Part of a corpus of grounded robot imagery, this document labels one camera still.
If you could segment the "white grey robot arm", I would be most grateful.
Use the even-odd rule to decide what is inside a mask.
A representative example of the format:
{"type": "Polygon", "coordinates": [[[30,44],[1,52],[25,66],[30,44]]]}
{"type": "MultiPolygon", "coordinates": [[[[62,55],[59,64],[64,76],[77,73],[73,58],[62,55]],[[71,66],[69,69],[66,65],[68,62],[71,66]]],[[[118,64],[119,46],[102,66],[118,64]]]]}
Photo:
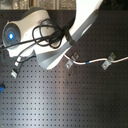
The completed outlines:
{"type": "Polygon", "coordinates": [[[34,7],[17,21],[7,22],[2,31],[3,47],[15,67],[35,56],[38,64],[50,70],[95,22],[103,0],[76,0],[75,17],[65,26],[54,22],[48,11],[34,7]]]}

